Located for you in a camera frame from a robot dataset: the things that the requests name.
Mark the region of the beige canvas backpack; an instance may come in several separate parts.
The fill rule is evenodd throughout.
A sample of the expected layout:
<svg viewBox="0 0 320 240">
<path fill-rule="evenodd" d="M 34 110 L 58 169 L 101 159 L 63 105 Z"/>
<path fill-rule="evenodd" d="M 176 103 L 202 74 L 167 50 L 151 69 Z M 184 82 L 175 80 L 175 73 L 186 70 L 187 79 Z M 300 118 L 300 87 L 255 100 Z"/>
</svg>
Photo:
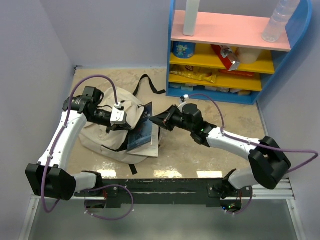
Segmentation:
<svg viewBox="0 0 320 240">
<path fill-rule="evenodd" d="M 136 128 L 144 112 L 145 105 L 138 98 L 140 84 L 138 83 L 134 92 L 130 93 L 122 88 L 116 89 L 117 100 L 123 103 L 127 114 L 127 122 L 131 130 L 119 130 L 106 132 L 106 127 L 87 122 L 79 134 L 80 143 L 85 148 L 112 160 L 128 164 L 133 175 L 136 175 L 136 164 L 141 163 L 148 157 L 128 154 L 128 133 Z M 163 137 L 163 131 L 158 127 L 159 144 Z"/>
</svg>

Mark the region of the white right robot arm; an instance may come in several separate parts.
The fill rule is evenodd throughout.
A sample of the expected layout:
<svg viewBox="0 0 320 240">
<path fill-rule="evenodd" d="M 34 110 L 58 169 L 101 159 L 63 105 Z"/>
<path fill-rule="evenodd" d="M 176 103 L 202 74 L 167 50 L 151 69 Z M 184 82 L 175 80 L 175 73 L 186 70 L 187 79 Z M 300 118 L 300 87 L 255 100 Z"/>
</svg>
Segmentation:
<svg viewBox="0 0 320 240">
<path fill-rule="evenodd" d="M 291 168 L 291 162 L 279 151 L 273 138 L 246 138 L 222 132 L 220 127 L 204 120 L 196 104 L 172 105 L 165 112 L 151 117 L 150 121 L 170 132 L 175 127 L 186 130 L 197 144 L 225 150 L 249 162 L 249 168 L 231 170 L 215 187 L 222 198 L 233 197 L 242 188 L 252 185 L 273 190 Z"/>
</svg>

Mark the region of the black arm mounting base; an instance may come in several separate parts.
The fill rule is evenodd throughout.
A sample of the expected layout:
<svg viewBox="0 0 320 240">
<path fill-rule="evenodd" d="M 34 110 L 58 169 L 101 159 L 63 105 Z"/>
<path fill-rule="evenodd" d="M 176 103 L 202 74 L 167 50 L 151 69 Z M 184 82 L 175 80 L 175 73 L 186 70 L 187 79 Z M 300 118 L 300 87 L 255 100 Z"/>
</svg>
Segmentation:
<svg viewBox="0 0 320 240">
<path fill-rule="evenodd" d="M 218 191 L 221 178 L 151 178 L 151 179 L 103 179 L 105 190 L 86 191 L 75 194 L 87 200 L 103 200 L 106 192 L 106 207 L 119 208 L 121 204 L 136 205 L 202 205 L 219 208 L 221 197 L 232 203 L 235 191 Z"/>
</svg>

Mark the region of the dark blue bottom book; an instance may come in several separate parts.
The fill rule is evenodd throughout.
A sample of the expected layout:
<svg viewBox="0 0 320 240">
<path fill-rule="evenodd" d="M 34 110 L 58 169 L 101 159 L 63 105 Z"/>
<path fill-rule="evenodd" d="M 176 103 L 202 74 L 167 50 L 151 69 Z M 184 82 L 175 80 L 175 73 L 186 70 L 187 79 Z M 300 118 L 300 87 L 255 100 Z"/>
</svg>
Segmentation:
<svg viewBox="0 0 320 240">
<path fill-rule="evenodd" d="M 128 133 L 127 153 L 157 158 L 159 155 L 159 127 L 150 121 L 153 103 L 144 106 L 143 114 L 135 129 Z"/>
</svg>

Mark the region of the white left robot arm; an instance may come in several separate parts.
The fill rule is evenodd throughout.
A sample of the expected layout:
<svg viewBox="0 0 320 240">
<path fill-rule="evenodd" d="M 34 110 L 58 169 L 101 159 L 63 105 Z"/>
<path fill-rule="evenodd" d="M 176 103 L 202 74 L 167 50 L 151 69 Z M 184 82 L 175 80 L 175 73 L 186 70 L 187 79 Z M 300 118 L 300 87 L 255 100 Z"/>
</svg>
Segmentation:
<svg viewBox="0 0 320 240">
<path fill-rule="evenodd" d="M 78 96 L 71 95 L 62 108 L 58 128 L 45 153 L 36 164 L 28 164 L 26 177 L 36 196 L 68 201 L 75 193 L 87 191 L 99 196 L 104 190 L 102 176 L 94 171 L 71 175 L 66 168 L 76 140 L 86 123 L 111 130 L 129 130 L 123 103 L 116 100 L 111 110 L 100 106 L 104 93 L 95 87 L 85 87 Z"/>
</svg>

